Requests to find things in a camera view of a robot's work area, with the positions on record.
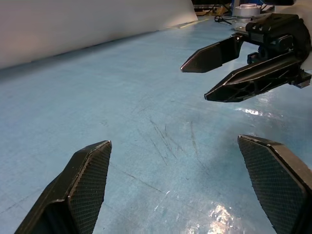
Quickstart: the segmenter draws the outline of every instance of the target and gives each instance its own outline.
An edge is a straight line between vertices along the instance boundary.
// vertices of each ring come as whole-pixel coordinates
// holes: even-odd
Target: scratch mark
[[[197,145],[196,145],[196,140],[195,140],[194,129],[193,129],[193,122],[192,121],[191,121],[191,134],[192,134],[193,147],[195,149],[196,155],[198,155],[198,150],[197,150]]]
[[[0,214],[7,212],[8,210],[10,210],[11,208],[15,207],[16,205],[18,205],[17,203],[14,203],[12,206],[6,208],[4,211],[0,212]]]
[[[154,208],[154,211],[157,210],[158,206],[159,206],[159,205],[162,203],[162,201],[167,197],[168,193],[170,193],[170,191],[168,191],[168,192],[166,193],[166,195],[164,196],[164,198],[163,198],[162,200],[160,200],[159,204]]]
[[[162,160],[164,161],[164,163],[166,164],[166,166],[168,166],[167,163],[166,163],[166,161],[165,161],[165,159],[164,159],[164,157],[162,156],[161,152],[159,151],[159,149],[158,149],[157,146],[155,145],[155,142],[153,142],[153,140],[152,140],[151,138],[150,138],[150,140],[151,140],[152,144],[154,145],[155,149],[157,150],[159,156],[161,156],[161,158],[162,158]]]
[[[143,133],[139,130],[139,128],[137,128],[138,133],[140,134],[140,136],[147,142],[146,137],[143,135]]]
[[[201,214],[203,214],[203,215],[205,215],[205,216],[209,217],[209,215],[208,215],[208,214],[206,214],[206,213],[204,213],[204,212],[200,211],[199,209],[197,209],[197,208],[195,208],[195,207],[193,207],[193,206],[190,206],[190,205],[188,205],[188,204],[186,204],[186,203],[184,203],[184,202],[183,202],[182,204],[184,204],[185,206],[187,206],[187,207],[191,208],[192,210],[195,210],[195,211],[197,211],[197,212],[199,212],[199,213],[201,213]]]
[[[195,134],[194,134],[194,129],[193,129],[193,122],[191,121],[191,135],[192,135],[192,143],[193,143],[193,147],[195,149],[195,153],[196,153],[196,159],[199,162],[199,164],[204,168],[204,171],[207,175],[208,174],[208,168],[200,161],[199,156],[198,156],[198,149],[197,149],[197,145],[196,145],[196,138],[195,138]]]
[[[166,135],[166,137],[167,137],[169,140],[172,141],[173,144],[176,145],[177,151],[180,149],[186,156],[189,156],[189,155],[185,152],[185,150],[184,150],[178,143],[176,143],[176,141],[173,140],[173,138],[167,133],[166,125],[165,125],[165,135]]]
[[[147,94],[145,94],[143,97],[141,97],[141,99],[137,102],[137,105],[133,108],[133,110],[131,111],[131,114],[139,107],[140,103],[143,101],[143,99],[147,96]]]
[[[102,124],[104,127],[108,126],[106,121],[100,122],[100,124]]]
[[[145,111],[147,108],[149,108],[150,106],[147,106],[145,108],[143,108],[142,110],[138,111],[138,113],[141,113],[142,111]]]
[[[151,119],[150,122],[153,124],[154,129],[156,131],[156,133],[160,136],[161,141],[165,144],[165,146],[167,147],[167,149],[170,151],[170,153],[173,155],[173,157],[175,157],[176,159],[176,155],[174,154],[174,152],[172,151],[172,148],[170,146],[170,144],[167,142],[165,136],[163,135],[163,133],[161,132],[161,130],[158,128],[157,124],[154,123]]]
[[[155,189],[156,191],[161,192],[162,194],[164,194],[163,191],[161,191],[161,190],[159,190],[159,189],[153,187],[152,185],[150,185],[150,184],[148,184],[148,183],[146,183],[146,182],[144,182],[144,181],[142,181],[142,180],[140,180],[140,179],[134,177],[133,175],[131,175],[131,174],[127,173],[127,172],[124,172],[123,170],[121,170],[121,169],[119,169],[118,167],[116,167],[114,164],[110,163],[109,165],[112,166],[112,167],[114,167],[116,170],[118,170],[118,171],[124,173],[125,175],[127,175],[127,176],[129,176],[129,177],[131,177],[131,178],[133,178],[133,179],[136,179],[136,180],[140,181],[141,183],[147,185],[148,187],[150,187],[150,188],[152,188],[152,189]]]

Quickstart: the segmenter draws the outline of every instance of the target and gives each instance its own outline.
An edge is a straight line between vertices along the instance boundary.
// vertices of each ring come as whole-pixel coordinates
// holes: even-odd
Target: black cable
[[[272,13],[272,12],[274,12],[274,6],[269,7],[267,10],[262,11],[261,13],[265,14],[265,13]]]
[[[217,23],[221,23],[221,22],[225,22],[229,25],[232,25],[231,22],[229,22],[229,20],[234,20],[235,17],[227,17],[227,18],[223,18],[223,16],[215,16],[214,17],[214,21],[217,22]]]
[[[261,10],[260,10],[260,13],[262,13],[262,11],[263,11],[267,6],[268,6],[268,5],[265,5],[265,6],[262,5]]]
[[[209,9],[209,11],[207,11],[206,14],[209,14],[209,13],[215,8],[215,5],[216,5],[216,4],[214,4],[213,7],[212,7],[211,9]]]

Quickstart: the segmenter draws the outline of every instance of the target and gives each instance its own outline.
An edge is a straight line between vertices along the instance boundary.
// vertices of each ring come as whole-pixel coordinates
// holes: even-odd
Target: metal cylinder
[[[235,8],[234,15],[239,18],[251,18],[252,16],[259,15],[260,11],[260,5],[254,3],[241,4]]]

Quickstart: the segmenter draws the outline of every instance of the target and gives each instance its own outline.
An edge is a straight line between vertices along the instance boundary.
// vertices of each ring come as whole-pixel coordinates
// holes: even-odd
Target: textured gripper pad
[[[110,148],[95,150],[75,182],[68,201],[80,234],[91,234],[104,201]]]
[[[269,148],[238,139],[257,198],[277,234],[292,234],[300,221],[307,194]]]

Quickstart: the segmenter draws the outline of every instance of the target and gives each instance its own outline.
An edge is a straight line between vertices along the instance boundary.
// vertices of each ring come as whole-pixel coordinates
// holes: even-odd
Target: white wall
[[[0,0],[0,68],[194,20],[191,0]]]

